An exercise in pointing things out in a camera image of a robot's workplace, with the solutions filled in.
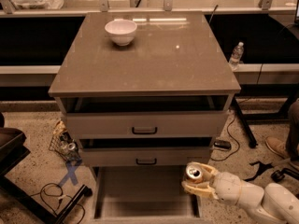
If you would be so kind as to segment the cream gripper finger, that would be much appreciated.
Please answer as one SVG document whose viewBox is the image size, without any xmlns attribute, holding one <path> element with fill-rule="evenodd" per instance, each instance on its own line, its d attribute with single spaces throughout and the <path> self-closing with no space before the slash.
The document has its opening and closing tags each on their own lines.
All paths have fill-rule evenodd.
<svg viewBox="0 0 299 224">
<path fill-rule="evenodd" d="M 195 164 L 198 165 L 202 168 L 203 170 L 203 174 L 204 173 L 212 173 L 212 172 L 218 172 L 218 170 L 210 165 L 204 164 L 204 163 L 200 163 L 200 162 L 190 162 L 188 165 L 190 164 Z"/>
<path fill-rule="evenodd" d="M 182 181 L 181 185 L 184 188 L 184 190 L 190 194 L 203 197 L 203 198 L 216 199 L 216 200 L 219 199 L 219 197 L 216 194 L 216 190 L 210 187 L 208 182 L 191 183 L 187 181 Z"/>
</svg>

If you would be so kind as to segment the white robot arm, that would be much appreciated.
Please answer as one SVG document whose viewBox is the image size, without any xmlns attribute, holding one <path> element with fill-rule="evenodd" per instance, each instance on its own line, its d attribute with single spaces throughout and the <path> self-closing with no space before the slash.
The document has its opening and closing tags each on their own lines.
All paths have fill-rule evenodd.
<svg viewBox="0 0 299 224">
<path fill-rule="evenodd" d="M 184 190 L 243 209 L 258 224 L 299 224 L 299 200 L 278 183 L 265 188 L 213 166 L 189 162 L 181 182 Z"/>
</svg>

